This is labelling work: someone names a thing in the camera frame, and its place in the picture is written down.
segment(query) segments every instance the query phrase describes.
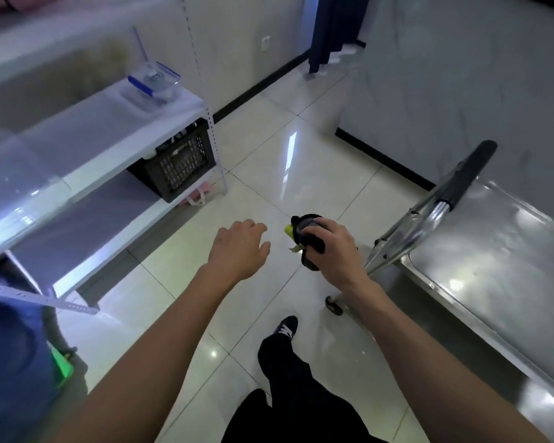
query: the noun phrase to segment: person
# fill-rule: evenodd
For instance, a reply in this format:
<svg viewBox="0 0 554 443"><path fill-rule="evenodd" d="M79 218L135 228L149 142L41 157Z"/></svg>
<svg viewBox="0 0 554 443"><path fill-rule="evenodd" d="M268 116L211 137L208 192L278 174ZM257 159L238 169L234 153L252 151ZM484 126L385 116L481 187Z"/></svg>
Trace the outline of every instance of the person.
<svg viewBox="0 0 554 443"><path fill-rule="evenodd" d="M308 258L359 312L431 442L545 443L518 411L408 318L372 281L347 229L319 218L307 227L325 242ZM119 359L52 443L154 442L174 404L193 352L222 299L265 264L267 227L251 219L222 228L208 261L183 294ZM228 424L224 441L378 441L353 407L312 378L295 355L297 320L288 317L263 341L259 363L272 407L255 390Z"/></svg>

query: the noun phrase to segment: black baseboard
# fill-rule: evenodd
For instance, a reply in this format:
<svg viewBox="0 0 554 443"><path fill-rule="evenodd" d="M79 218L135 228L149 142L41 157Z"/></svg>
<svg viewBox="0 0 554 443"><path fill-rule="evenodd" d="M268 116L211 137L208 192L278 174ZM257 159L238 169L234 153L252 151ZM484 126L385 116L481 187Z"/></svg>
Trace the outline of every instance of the black baseboard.
<svg viewBox="0 0 554 443"><path fill-rule="evenodd" d="M335 133L335 135L339 137L341 140L347 141L347 143L349 143L354 148L357 148L360 151L369 155L370 157L375 158L377 161L379 161L383 165L386 165L391 170L398 172L401 176L403 176L406 179L409 179L411 182L420 186L424 190L430 191L435 187L435 184L433 182L427 180L424 177L421 177L413 170L409 170L406 166L403 166L400 163L396 162L395 160L392 160L390 157L388 157L385 154L382 154L380 151L375 150L368 144L362 142L359 138L355 138L350 133L345 132L340 127L337 129L337 132Z"/></svg>
<svg viewBox="0 0 554 443"><path fill-rule="evenodd" d="M269 85L271 85L273 82L277 81L278 79L280 79L283 76L285 76L286 74L288 74L296 66L302 64L303 61L308 59L309 56L310 56L310 50L300 54L295 59L289 61L288 63L286 63L284 66L282 66L280 69L278 69L274 73L269 74L265 79L260 81L257 85L255 85L254 87L252 87L249 90L246 90L243 94L238 96L231 103L229 103L225 107L222 107L220 110L218 110L216 113L214 113L213 122L218 123L218 122L222 121L223 118L225 118L230 113L235 111L242 104L246 103L248 100L250 100L254 96L258 95L265 88L269 87Z"/></svg>

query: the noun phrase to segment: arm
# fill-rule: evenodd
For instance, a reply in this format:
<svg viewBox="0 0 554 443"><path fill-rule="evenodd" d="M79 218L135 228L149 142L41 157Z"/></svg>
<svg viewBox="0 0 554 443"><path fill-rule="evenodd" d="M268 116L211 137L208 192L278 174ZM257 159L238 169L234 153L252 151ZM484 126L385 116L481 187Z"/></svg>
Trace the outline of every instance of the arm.
<svg viewBox="0 0 554 443"><path fill-rule="evenodd" d="M404 314L370 280L345 227L325 218L327 229L307 227L326 250L309 248L307 257L359 312L432 442L548 443L511 404L462 365Z"/></svg>
<svg viewBox="0 0 554 443"><path fill-rule="evenodd" d="M266 229L251 219L220 229L207 264L90 392L74 418L62 423L51 443L153 442L215 310L239 281L265 264L271 245L259 245Z"/></svg>

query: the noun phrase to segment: sneaker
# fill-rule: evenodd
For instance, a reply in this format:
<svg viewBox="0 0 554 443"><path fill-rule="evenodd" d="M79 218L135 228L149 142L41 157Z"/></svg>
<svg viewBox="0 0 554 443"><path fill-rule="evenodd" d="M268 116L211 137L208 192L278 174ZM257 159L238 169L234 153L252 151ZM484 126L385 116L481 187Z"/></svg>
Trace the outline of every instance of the sneaker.
<svg viewBox="0 0 554 443"><path fill-rule="evenodd" d="M294 338L295 332L298 330L298 318L295 315L281 320L281 323L273 334L283 334L291 341Z"/></svg>

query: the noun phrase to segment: black pants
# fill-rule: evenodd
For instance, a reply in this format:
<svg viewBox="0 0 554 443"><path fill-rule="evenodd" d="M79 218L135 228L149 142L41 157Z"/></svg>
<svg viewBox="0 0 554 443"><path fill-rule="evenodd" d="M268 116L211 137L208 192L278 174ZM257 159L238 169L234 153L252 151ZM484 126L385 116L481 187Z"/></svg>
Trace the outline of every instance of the black pants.
<svg viewBox="0 0 554 443"><path fill-rule="evenodd" d="M381 442L371 437L359 414L344 399L312 377L282 334L267 337L259 350L260 368L269 379L273 407L265 392L252 392L236 410L222 443L258 441Z"/></svg>

